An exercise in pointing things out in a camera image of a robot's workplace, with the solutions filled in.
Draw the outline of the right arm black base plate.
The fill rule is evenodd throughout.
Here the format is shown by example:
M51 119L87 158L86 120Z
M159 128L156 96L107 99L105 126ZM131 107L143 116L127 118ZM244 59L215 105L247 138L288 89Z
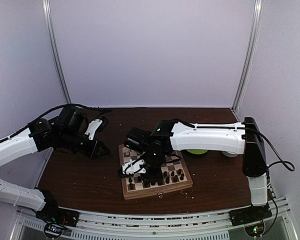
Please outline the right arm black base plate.
M272 216L272 211L264 207L246 207L231 210L229 213L232 226L245 225L257 221L261 221Z

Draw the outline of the wooden chess board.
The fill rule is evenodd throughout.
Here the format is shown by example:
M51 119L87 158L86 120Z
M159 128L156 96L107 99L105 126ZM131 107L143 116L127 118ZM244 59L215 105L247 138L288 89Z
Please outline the wooden chess board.
M130 159L137 160L141 153L135 152L123 144L118 146L120 164L127 163ZM166 177L163 176L162 182L144 183L141 174L123 177L121 179L123 198L125 200L139 199L150 196L163 196L165 193L182 191L193 186L193 180L188 167L180 151L174 151L171 156L165 157L165 163L161 166L162 175L164 171L170 176L170 183L166 184ZM180 175L184 174L184 180L180 180ZM179 182L173 182L173 177L178 176Z

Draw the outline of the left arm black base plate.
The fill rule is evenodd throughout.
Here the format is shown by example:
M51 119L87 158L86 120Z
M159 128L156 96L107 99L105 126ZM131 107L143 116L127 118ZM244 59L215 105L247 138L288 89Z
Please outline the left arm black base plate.
M80 213L75 210L56 208L35 212L36 217L47 223L53 223L62 227L76 227Z

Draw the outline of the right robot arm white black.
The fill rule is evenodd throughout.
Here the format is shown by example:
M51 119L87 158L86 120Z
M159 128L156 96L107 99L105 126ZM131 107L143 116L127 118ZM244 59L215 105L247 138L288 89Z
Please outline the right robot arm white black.
M190 123L178 118L160 120L152 131L131 128L124 146L141 156L122 164L118 175L123 178L141 174L148 183L163 179L161 166L174 151L205 150L242 155L242 172L248 179L252 205L247 208L246 216L256 221L266 212L268 167L265 144L252 117L228 124Z

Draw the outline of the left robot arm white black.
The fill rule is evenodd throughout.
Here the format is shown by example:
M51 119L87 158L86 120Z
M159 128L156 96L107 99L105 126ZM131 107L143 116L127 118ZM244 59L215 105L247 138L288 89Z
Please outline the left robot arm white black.
M0 167L50 148L80 153L90 160L108 155L109 148L96 134L105 129L109 120L102 116L89 121L83 110L83 106L65 105L58 116L52 119L40 116L0 139ZM0 202L31 209L51 222L62 218L62 211L50 191L22 187L1 178Z

